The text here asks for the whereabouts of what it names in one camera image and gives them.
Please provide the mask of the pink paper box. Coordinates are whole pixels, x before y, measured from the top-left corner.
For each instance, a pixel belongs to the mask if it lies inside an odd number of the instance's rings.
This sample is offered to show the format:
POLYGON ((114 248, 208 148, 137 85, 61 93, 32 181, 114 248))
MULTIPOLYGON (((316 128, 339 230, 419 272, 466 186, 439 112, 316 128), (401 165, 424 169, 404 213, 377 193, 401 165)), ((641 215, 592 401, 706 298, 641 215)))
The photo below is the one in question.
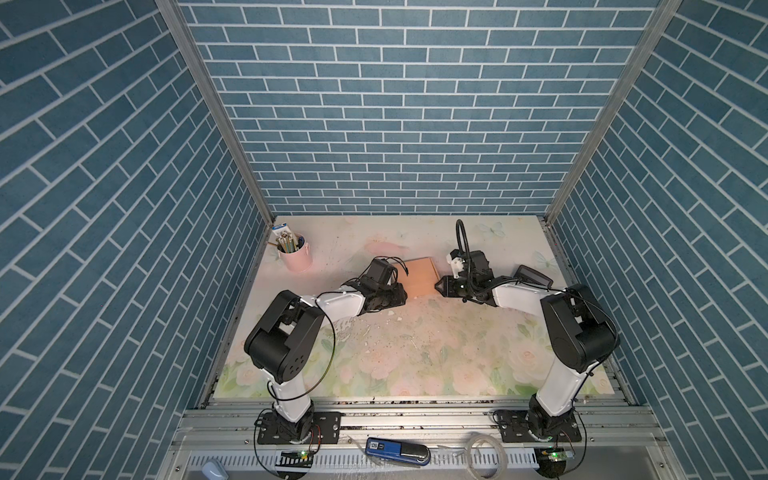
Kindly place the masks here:
POLYGON ((404 262, 408 271, 398 265, 398 282, 404 287, 408 299, 438 295, 435 284, 440 277, 433 259, 424 257, 404 262))

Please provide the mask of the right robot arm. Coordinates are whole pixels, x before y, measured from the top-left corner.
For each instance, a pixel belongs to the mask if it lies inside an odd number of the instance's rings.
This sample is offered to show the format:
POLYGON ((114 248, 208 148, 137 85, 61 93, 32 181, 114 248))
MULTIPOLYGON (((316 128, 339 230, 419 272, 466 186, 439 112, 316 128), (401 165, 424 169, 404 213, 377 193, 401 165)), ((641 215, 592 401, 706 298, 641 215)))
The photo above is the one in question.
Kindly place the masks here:
POLYGON ((529 403, 530 420, 565 418, 587 377, 617 348, 613 320, 581 284, 556 289, 542 272, 520 265, 510 276, 496 276, 479 250, 455 249, 447 255, 451 273, 435 289, 446 298, 506 308, 544 320, 555 359, 543 386, 529 403))

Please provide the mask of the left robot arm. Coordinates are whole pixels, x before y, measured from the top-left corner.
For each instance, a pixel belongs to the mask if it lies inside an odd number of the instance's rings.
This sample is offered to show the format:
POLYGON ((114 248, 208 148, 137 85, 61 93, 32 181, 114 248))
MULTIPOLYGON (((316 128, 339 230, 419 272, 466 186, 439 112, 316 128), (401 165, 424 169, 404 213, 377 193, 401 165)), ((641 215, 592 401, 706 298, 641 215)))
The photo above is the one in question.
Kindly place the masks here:
POLYGON ((297 424, 310 414, 311 390, 302 371, 327 322, 396 308, 407 301, 400 277, 409 275, 399 257, 377 256, 364 271, 341 286, 317 295, 279 292, 249 333, 244 352, 267 376, 267 390, 276 415, 297 424))

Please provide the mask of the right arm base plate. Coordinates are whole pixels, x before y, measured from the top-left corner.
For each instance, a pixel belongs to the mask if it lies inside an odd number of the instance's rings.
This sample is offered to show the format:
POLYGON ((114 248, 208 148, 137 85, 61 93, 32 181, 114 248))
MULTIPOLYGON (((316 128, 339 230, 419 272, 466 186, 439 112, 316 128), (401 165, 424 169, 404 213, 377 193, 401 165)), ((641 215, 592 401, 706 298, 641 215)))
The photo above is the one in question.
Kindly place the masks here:
POLYGON ((577 443, 582 440, 574 411, 550 417, 543 411, 495 410, 490 415, 504 443, 547 443, 555 440, 577 443))

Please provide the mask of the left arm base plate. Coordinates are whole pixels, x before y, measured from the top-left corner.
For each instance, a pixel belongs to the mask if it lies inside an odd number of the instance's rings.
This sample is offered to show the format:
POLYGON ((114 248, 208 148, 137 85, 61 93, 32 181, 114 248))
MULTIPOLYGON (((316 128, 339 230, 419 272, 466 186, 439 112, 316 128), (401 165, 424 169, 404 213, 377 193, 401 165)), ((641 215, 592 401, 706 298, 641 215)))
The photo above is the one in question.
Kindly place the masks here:
POLYGON ((342 414, 337 411, 308 410, 297 422, 290 422, 274 409, 259 416, 256 422, 256 441, 260 445, 288 445, 307 443, 313 437, 321 446, 337 444, 342 414))

